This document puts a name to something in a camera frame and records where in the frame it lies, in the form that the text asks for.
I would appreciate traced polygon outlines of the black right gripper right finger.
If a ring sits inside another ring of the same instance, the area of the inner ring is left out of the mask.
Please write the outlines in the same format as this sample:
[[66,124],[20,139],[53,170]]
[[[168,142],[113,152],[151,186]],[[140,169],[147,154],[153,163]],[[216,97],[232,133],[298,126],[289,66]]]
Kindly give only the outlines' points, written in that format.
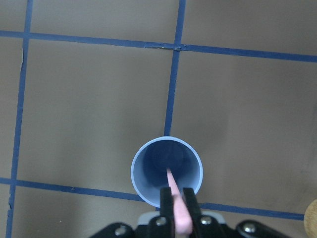
[[213,212],[202,212],[192,188],[183,188],[183,198],[193,222],[190,238],[222,238],[223,219]]

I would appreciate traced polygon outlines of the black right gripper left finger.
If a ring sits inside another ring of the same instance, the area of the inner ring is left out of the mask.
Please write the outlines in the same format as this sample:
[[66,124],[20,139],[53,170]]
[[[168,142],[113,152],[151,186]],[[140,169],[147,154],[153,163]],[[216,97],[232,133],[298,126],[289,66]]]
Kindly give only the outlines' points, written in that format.
[[151,220],[149,221],[148,237],[173,237],[173,198],[171,195],[170,187],[165,187],[160,190],[159,215],[151,218]]

